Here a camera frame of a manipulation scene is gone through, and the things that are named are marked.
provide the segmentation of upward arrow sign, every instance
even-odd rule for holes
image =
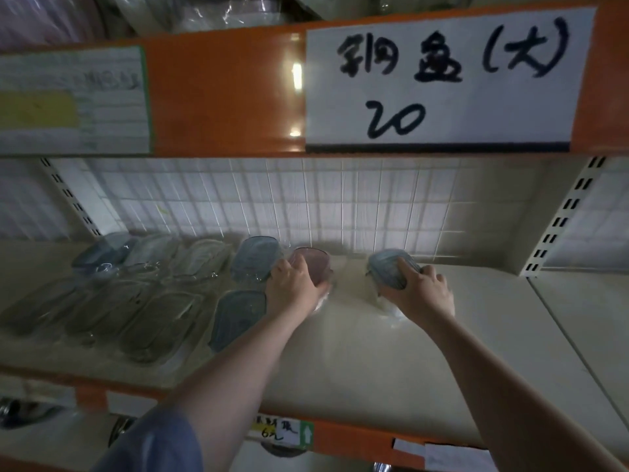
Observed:
[[[312,437],[313,437],[312,431],[310,430],[309,427],[306,427],[304,429],[304,439],[306,441],[306,444],[310,444],[310,440],[312,439]]]

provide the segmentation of left hand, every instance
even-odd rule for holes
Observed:
[[[326,281],[315,286],[308,274],[308,264],[302,255],[297,256],[295,267],[284,260],[277,261],[267,280],[267,314],[287,314],[305,320],[314,311],[319,300],[330,289]]]

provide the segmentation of white tiled wall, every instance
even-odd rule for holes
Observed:
[[[0,160],[0,237],[85,240],[87,229],[45,177],[39,159]]]
[[[134,232],[271,235],[499,264],[547,164],[506,158],[85,159]]]
[[[629,158],[604,162],[546,267],[629,270]]]

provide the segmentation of right hand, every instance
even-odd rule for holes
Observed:
[[[406,278],[406,287],[398,290],[381,285],[379,292],[409,320],[421,326],[432,313],[454,316],[454,295],[448,281],[443,275],[437,275],[435,267],[427,265],[419,273],[402,257],[397,258],[397,267]]]

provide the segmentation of blue sleeve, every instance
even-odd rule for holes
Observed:
[[[90,472],[202,472],[200,446],[186,418],[155,407],[122,434]]]

